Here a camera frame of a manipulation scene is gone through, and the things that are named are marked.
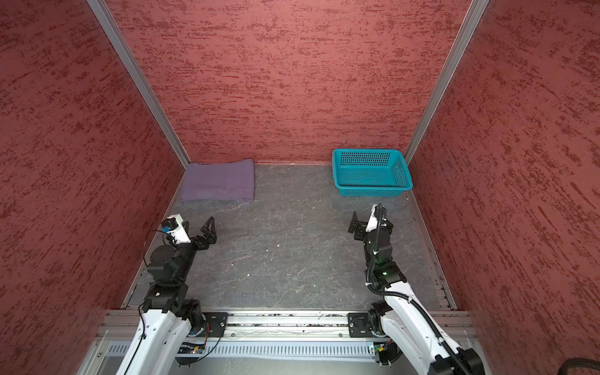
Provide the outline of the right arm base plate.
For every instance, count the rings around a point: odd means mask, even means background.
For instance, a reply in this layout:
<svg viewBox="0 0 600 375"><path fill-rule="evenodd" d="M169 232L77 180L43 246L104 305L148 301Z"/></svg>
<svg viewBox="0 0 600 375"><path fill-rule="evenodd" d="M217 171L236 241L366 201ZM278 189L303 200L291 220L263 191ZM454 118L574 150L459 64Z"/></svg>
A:
<svg viewBox="0 0 600 375"><path fill-rule="evenodd" d="M368 312L350 312L347 315L350 338L373 338L370 314Z"/></svg>

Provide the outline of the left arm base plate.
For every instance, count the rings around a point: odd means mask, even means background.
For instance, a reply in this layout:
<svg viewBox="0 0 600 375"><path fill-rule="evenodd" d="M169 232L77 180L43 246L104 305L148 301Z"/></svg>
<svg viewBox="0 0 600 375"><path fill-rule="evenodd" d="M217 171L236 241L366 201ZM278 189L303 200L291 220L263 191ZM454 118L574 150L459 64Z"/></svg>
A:
<svg viewBox="0 0 600 375"><path fill-rule="evenodd" d="M204 312L205 321L200 335L205 338L223 337L228 325L229 314L227 312Z"/></svg>

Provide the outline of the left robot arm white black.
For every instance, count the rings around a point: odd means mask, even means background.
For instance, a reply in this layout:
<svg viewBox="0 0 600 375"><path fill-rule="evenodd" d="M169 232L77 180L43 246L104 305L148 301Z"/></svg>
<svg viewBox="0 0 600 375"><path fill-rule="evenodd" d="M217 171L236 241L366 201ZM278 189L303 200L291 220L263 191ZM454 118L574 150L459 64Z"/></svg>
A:
<svg viewBox="0 0 600 375"><path fill-rule="evenodd" d="M208 331L196 299L187 299L188 274L198 252L217 243L213 217L190 236L189 222L179 214L163 220L163 244L152 251L146 270L152 282L137 308L140 321L118 374L167 374L192 331Z"/></svg>

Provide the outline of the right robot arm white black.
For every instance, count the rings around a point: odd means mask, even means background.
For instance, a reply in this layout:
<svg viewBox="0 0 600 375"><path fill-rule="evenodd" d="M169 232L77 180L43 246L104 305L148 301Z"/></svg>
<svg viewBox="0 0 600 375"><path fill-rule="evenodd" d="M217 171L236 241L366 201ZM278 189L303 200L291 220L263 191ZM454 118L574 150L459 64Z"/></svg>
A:
<svg viewBox="0 0 600 375"><path fill-rule="evenodd" d="M365 286L381 299L371 305L366 329L388 343L376 349L376 362L391 365L405 356L418 374L484 374L484 362L472 348L463 348L434 321L394 262L393 224L381 204L367 221L352 214L348 232L363 244Z"/></svg>

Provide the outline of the teal plastic basket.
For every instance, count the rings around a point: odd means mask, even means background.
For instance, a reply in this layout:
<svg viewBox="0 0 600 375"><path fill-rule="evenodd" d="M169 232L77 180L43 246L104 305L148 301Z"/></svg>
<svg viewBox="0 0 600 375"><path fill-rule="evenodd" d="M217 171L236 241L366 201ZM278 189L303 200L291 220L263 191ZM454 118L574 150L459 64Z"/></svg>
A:
<svg viewBox="0 0 600 375"><path fill-rule="evenodd" d="M395 149L338 148L332 170L342 196L396 197L413 189L406 160Z"/></svg>

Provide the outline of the purple trousers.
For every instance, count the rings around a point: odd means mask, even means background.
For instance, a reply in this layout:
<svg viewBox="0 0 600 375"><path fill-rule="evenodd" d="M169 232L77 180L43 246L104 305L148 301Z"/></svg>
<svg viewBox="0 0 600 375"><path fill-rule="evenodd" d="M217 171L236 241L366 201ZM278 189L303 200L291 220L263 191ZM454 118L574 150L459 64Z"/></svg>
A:
<svg viewBox="0 0 600 375"><path fill-rule="evenodd" d="M255 195L252 159L219 164L192 163L181 185L181 201L251 202Z"/></svg>

